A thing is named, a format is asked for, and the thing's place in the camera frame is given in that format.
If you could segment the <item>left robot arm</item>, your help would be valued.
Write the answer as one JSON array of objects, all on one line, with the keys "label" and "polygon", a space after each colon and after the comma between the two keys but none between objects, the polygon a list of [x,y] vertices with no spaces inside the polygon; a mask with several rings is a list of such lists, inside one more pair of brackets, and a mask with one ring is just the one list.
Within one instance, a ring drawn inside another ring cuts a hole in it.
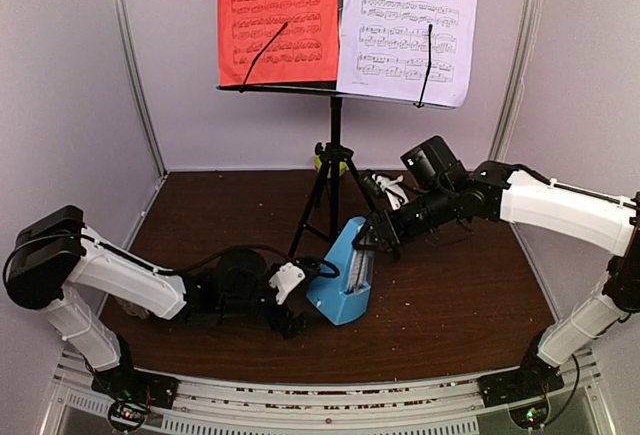
[{"label": "left robot arm", "polygon": [[2,282],[18,306],[44,314],[91,371],[123,399],[144,388],[127,342],[104,326],[77,286],[103,291],[158,318],[200,327],[232,315],[262,315],[285,339],[306,325],[286,305],[305,280],[300,264],[285,257],[268,266],[264,245],[223,249],[183,270],[165,268],[123,250],[67,205],[22,229],[2,268]]}]

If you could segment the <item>black music stand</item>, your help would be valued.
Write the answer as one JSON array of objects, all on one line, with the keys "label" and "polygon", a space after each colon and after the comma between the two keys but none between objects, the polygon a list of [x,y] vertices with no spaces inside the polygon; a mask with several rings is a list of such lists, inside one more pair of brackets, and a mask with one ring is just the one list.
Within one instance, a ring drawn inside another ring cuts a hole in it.
[{"label": "black music stand", "polygon": [[[338,0],[338,22],[339,22],[340,0]],[[304,232],[310,232],[318,238],[332,243],[338,235],[338,215],[339,215],[339,192],[340,177],[338,176],[339,162],[346,161],[348,172],[353,178],[359,176],[352,157],[352,150],[341,143],[341,118],[343,95],[336,89],[337,80],[331,82],[316,83],[284,83],[284,84],[259,84],[243,85],[241,87],[222,87],[224,91],[243,92],[283,92],[296,94],[326,95],[330,104],[330,139],[325,144],[318,144],[316,155],[328,153],[332,156],[331,178],[326,177],[327,166],[324,166],[320,173],[317,173],[316,180],[309,195],[306,206],[299,219],[296,232],[293,236],[289,252],[295,254]]]}]

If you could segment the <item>lavender paper sheet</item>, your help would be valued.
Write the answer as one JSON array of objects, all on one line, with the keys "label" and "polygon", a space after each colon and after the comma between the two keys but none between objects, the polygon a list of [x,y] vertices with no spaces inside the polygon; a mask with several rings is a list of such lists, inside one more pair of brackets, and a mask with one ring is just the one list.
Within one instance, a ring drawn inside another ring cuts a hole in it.
[{"label": "lavender paper sheet", "polygon": [[336,89],[417,107],[467,96],[478,0],[343,0]]}]

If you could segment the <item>blue metronome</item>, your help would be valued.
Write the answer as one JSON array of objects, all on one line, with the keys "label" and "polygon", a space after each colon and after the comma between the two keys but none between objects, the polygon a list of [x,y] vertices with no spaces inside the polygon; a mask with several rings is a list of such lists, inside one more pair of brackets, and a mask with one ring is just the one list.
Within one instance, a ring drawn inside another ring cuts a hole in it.
[{"label": "blue metronome", "polygon": [[368,307],[374,252],[353,246],[365,221],[354,217],[346,223],[324,258],[333,267],[324,265],[307,290],[307,300],[335,326],[356,321]]}]

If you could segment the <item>red sheet music paper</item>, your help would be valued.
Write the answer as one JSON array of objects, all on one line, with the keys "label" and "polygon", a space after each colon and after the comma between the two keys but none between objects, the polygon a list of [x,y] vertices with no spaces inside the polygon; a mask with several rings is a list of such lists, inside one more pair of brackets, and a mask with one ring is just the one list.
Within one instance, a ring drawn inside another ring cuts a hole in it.
[{"label": "red sheet music paper", "polygon": [[335,82],[338,0],[217,0],[222,87]]}]

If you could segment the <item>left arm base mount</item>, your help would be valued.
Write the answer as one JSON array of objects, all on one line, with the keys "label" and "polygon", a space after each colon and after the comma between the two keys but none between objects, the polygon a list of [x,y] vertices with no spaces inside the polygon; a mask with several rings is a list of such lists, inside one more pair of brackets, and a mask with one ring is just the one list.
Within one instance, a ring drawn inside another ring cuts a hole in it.
[{"label": "left arm base mount", "polygon": [[135,370],[130,377],[96,372],[91,388],[112,399],[107,421],[117,431],[130,433],[141,428],[153,408],[171,409],[179,380],[175,377]]}]

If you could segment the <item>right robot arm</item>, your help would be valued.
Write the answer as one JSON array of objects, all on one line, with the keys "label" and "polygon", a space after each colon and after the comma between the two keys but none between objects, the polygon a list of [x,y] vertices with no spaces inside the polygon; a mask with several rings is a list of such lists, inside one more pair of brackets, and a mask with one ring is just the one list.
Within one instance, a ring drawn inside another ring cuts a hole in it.
[{"label": "right robot arm", "polygon": [[467,170],[440,136],[401,157],[421,189],[396,210],[371,213],[354,238],[356,249],[394,251],[449,222],[481,218],[524,224],[586,241],[611,254],[608,278],[567,318],[532,343],[512,385],[535,395],[551,370],[639,310],[639,199],[560,184],[522,164],[495,160]]}]

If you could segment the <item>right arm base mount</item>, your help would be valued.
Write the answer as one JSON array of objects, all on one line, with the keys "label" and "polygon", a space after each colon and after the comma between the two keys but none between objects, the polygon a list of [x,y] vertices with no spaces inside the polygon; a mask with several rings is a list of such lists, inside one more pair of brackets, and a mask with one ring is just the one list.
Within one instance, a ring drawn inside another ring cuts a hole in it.
[{"label": "right arm base mount", "polygon": [[541,428],[551,419],[549,396],[564,387],[556,369],[517,369],[481,376],[478,388],[485,408],[505,405],[513,424],[525,430]]}]

